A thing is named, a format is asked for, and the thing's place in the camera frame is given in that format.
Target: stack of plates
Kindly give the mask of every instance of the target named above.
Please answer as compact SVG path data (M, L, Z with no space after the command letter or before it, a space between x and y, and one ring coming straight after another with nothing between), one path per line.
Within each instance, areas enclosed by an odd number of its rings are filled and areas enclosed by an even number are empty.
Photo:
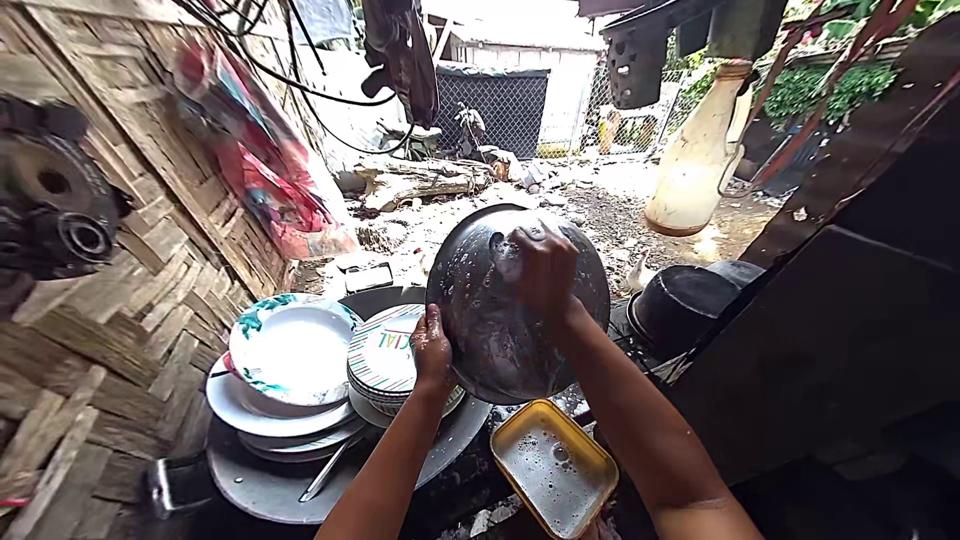
M422 304L406 304L381 311L358 326L350 340L347 379L350 402L378 426L389 425L417 381L410 336L423 315ZM444 408L448 414L464 397L457 386Z
M312 294L257 302L239 317L229 351L210 370L210 408L255 455L280 462L330 456L367 425L348 399L345 367L362 322Z

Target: plate with green leaf pattern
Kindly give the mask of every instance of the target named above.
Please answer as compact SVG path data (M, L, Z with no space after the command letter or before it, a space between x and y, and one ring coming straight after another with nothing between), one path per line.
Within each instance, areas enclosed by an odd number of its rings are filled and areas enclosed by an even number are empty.
M261 394L289 405L347 398L347 348L363 323L348 307L301 292L248 307L230 330L232 371Z

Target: dirt ground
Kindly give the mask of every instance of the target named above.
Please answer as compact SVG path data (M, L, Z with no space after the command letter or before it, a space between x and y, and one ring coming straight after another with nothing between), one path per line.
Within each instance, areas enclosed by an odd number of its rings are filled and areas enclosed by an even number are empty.
M349 195L348 206L358 220L361 245L372 252L364 259L388 260L396 284L426 284L423 268L432 265L433 256L454 226L477 209L512 202L543 207L575 223L582 221L581 229L604 259L616 297L628 292L626 274L644 247L650 248L647 264L655 270L670 264L706 265L738 258L783 204L783 200L762 194L723 200L706 228L693 236L675 238L651 231L643 217L656 188L654 164L559 161L541 168L550 173L537 193L517 184L496 183L476 194L437 196L424 200L417 209L403 207L375 217L360 211L361 202ZM302 263L296 290L343 296L343 272L337 266Z

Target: striped plate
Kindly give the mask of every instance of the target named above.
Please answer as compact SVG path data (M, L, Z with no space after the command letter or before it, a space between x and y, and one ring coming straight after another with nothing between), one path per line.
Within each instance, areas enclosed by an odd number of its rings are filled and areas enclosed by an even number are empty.
M356 328L347 351L347 366L360 386L385 397L401 397L413 391L417 367L410 335L424 312L423 304L391 307Z

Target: colorful fabric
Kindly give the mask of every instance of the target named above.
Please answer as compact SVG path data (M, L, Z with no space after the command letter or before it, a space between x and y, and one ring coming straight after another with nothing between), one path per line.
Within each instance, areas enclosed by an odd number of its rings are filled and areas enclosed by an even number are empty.
M356 251L343 195L248 67L214 43L186 42L174 84L180 110L199 116L200 135L230 188L286 258Z

